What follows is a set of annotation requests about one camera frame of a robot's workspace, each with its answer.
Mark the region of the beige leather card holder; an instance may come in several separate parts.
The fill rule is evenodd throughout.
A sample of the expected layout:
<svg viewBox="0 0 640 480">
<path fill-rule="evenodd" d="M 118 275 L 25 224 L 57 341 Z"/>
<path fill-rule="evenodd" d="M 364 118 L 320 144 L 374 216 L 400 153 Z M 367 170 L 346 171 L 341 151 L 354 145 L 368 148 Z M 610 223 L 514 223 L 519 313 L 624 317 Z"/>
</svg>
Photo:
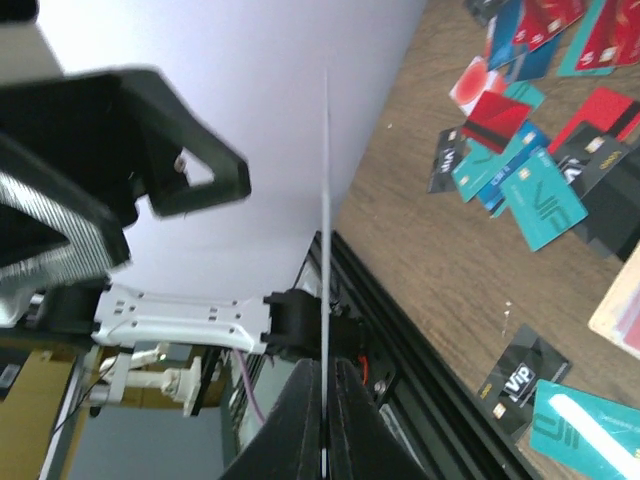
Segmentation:
<svg viewBox="0 0 640 480">
<path fill-rule="evenodd" d="M 594 311 L 588 327 L 639 359 L 639 245 Z"/>
</svg>

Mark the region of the thin card edge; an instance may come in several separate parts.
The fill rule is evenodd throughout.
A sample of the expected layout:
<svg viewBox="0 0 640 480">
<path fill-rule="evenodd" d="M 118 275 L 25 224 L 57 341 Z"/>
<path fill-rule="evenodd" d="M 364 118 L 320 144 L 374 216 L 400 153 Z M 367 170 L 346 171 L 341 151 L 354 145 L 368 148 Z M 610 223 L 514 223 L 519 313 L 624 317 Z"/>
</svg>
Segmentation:
<svg viewBox="0 0 640 480">
<path fill-rule="evenodd" d="M 322 224 L 321 224 L 321 404 L 322 417 L 328 415 L 330 352 L 330 257 L 331 257 L 331 142 L 330 142 L 329 70 L 324 70 L 323 157 L 322 157 Z"/>
</svg>

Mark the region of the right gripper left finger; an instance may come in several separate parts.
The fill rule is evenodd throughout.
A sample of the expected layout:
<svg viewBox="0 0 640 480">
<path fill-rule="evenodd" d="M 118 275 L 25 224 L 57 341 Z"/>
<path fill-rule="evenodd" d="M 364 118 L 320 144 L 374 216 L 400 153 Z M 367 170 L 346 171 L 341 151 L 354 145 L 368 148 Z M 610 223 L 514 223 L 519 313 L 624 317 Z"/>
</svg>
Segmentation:
<svg viewBox="0 0 640 480">
<path fill-rule="evenodd" d="M 222 477 L 306 480 L 321 477 L 321 367 L 304 359 L 293 369 L 266 422 Z"/>
</svg>

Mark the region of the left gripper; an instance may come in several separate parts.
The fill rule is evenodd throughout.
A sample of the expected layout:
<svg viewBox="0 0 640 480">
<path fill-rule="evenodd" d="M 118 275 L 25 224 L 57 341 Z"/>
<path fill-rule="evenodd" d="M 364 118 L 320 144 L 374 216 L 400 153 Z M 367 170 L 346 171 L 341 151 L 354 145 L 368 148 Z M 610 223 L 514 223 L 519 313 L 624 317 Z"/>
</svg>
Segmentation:
<svg viewBox="0 0 640 480">
<path fill-rule="evenodd" d="M 191 184 L 188 151 L 213 174 Z M 130 259 L 135 176 L 160 217 L 251 194 L 246 160 L 150 68 L 12 82 L 1 88 L 1 292 L 99 278 Z"/>
</svg>

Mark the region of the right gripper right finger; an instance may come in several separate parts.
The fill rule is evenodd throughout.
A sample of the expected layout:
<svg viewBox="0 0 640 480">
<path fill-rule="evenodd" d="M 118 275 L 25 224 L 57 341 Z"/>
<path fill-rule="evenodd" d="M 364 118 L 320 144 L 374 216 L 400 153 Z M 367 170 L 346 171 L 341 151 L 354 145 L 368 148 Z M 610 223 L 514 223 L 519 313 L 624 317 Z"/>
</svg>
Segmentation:
<svg viewBox="0 0 640 480">
<path fill-rule="evenodd" d="M 343 359 L 329 366 L 328 429 L 331 479 L 427 477 L 387 428 L 358 371 Z"/>
</svg>

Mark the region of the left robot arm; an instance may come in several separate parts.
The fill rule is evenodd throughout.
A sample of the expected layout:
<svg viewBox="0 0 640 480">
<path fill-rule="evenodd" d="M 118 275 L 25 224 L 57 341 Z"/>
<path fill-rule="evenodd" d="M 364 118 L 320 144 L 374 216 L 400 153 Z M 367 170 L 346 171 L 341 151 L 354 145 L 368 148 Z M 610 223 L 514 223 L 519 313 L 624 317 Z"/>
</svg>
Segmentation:
<svg viewBox="0 0 640 480">
<path fill-rule="evenodd" d="M 35 294 L 48 339 L 329 355 L 326 297 L 303 291 L 227 301 L 173 299 L 112 284 L 125 230 L 147 198 L 161 218 L 246 199 L 246 160 L 153 69 L 27 80 L 1 89 L 1 325 L 23 333 Z"/>
</svg>

